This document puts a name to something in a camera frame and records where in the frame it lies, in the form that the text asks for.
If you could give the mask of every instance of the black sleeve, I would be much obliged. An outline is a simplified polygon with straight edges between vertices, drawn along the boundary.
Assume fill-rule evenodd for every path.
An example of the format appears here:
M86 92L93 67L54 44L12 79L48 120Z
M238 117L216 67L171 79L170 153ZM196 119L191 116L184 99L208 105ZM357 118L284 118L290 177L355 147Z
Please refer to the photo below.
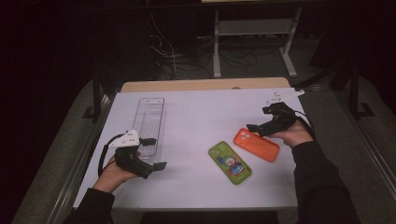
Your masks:
M299 224L361 223L337 167L317 142L292 149Z
M78 209L70 214L64 224L107 224L114 195L97 189L87 189Z

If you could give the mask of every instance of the hand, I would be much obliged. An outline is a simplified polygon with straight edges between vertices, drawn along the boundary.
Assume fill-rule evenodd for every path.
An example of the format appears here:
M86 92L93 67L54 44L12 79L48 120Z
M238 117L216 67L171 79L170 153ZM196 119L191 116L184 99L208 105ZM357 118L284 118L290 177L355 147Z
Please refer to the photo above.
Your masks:
M107 164L107 167L99 176L99 179L93 185L94 189L112 193L122 183L131 178L137 178L138 175L134 175L128 171L122 170L116 163L114 157L112 157Z
M286 131L271 134L269 137L281 138L283 143L290 147L295 147L304 142L314 141L311 134L309 134L309 132L299 120L297 120Z

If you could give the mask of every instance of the phone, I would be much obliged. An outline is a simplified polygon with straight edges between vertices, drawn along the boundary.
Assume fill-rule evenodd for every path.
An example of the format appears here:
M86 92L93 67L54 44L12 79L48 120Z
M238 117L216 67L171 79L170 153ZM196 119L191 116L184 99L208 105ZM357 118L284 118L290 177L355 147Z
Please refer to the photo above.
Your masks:
M235 185L242 183L251 176L250 167L224 141L210 148L209 156Z
M269 162L275 161L279 153L278 144L262 138L256 133L251 133L248 129L244 128L239 130L233 142L237 146Z

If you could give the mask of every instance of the clear plastic container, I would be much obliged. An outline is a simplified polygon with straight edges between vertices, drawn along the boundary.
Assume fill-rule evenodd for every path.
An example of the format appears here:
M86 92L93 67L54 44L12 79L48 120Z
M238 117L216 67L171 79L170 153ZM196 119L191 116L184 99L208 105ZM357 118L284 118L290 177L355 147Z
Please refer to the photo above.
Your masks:
M154 146L140 146L140 160L149 164L161 161L163 130L165 124L164 99L142 98L134 117L134 127L139 138L155 138Z

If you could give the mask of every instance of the white tabletop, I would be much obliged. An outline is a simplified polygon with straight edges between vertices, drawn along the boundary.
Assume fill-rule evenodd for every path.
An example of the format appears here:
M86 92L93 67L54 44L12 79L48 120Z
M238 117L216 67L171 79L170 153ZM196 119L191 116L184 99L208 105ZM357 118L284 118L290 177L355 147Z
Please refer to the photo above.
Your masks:
M132 129L141 98L164 98L165 127L162 161L165 170L148 179L128 180L115 192L113 207L133 210L279 209L297 206L290 148L271 139L281 149L274 162L245 151L233 138L246 124L262 124L272 116L262 107L283 89L221 91L154 91L119 93L110 110L74 206L78 207L87 188L97 179L97 165L104 144L119 133ZM286 104L304 112L298 98ZM220 141L227 142L250 166L252 176L234 185L208 155ZM109 150L107 162L114 151Z

